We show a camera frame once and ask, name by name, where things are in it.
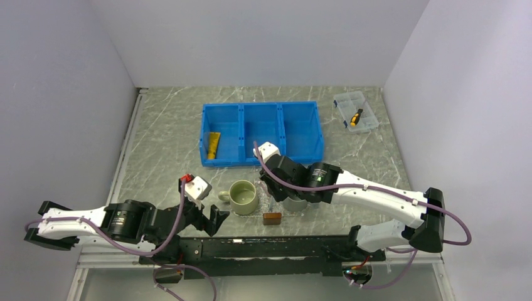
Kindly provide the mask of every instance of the yellow package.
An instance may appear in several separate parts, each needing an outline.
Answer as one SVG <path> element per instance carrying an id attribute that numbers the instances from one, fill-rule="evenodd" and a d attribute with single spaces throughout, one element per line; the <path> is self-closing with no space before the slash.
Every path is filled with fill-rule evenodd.
<path id="1" fill-rule="evenodd" d="M 209 133 L 209 153 L 207 154 L 207 159 L 216 159 L 216 150 L 218 149 L 220 135 L 221 133 L 218 132 Z"/>

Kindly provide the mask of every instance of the marble tabletop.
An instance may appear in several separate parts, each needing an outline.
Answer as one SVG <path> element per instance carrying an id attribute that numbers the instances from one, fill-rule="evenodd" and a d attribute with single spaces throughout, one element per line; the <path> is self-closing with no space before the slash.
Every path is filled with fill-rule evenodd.
<path id="1" fill-rule="evenodd" d="M 335 94 L 362 91 L 380 125 L 351 134 L 333 105 Z M 395 136 L 379 87 L 156 87 L 147 91 L 125 176 L 119 191 L 126 199 L 147 201 L 158 208 L 179 204 L 178 179 L 192 173 L 206 179 L 213 190 L 203 201 L 217 205 L 219 191 L 239 179 L 258 179 L 258 167 L 203 167 L 200 161 L 201 111 L 204 103 L 283 102 L 315 100 L 324 136 L 323 161 L 370 181 L 410 189 Z M 280 225 L 264 226 L 262 218 L 231 214 L 216 236 L 284 236 L 347 234 L 357 224 L 377 224 L 389 218 L 355 205 L 313 204 L 302 216 L 283 217 Z M 181 236 L 206 236 L 192 226 Z"/>

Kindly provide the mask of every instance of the wall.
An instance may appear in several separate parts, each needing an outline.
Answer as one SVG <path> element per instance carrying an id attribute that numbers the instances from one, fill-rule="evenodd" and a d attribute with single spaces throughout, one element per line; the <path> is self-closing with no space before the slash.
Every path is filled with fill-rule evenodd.
<path id="1" fill-rule="evenodd" d="M 470 246 L 444 251 L 458 300 L 532 293 L 531 12 L 527 0 L 431 0 L 385 85 L 412 186 L 441 188 L 471 228 Z"/>
<path id="2" fill-rule="evenodd" d="M 2 300 L 65 300 L 79 250 L 24 242 L 42 201 L 105 204 L 136 91 L 86 0 L 0 9 Z"/>
<path id="3" fill-rule="evenodd" d="M 137 87 L 383 85 L 428 0 L 92 0 Z"/>

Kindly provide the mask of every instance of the blue tray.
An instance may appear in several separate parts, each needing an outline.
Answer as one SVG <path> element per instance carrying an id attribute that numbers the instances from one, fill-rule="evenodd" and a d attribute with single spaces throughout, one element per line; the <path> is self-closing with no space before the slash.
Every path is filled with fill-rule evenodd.
<path id="1" fill-rule="evenodd" d="M 209 133 L 220 132 L 216 159 L 207 159 Z M 323 159 L 323 135 L 316 102 L 223 103 L 203 105 L 199 154 L 211 167 L 260 165 L 253 141 L 275 144 L 282 155 L 310 164 Z"/>

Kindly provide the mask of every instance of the screwdriver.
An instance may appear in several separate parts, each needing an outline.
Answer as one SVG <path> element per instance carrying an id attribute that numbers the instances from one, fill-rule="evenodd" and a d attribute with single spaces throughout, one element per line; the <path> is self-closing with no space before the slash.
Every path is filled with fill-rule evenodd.
<path id="1" fill-rule="evenodd" d="M 362 115 L 362 108 L 359 108 L 358 111 L 354 114 L 354 116 L 351 118 L 351 126 L 354 127 L 358 124 L 360 121 L 360 116 Z"/>

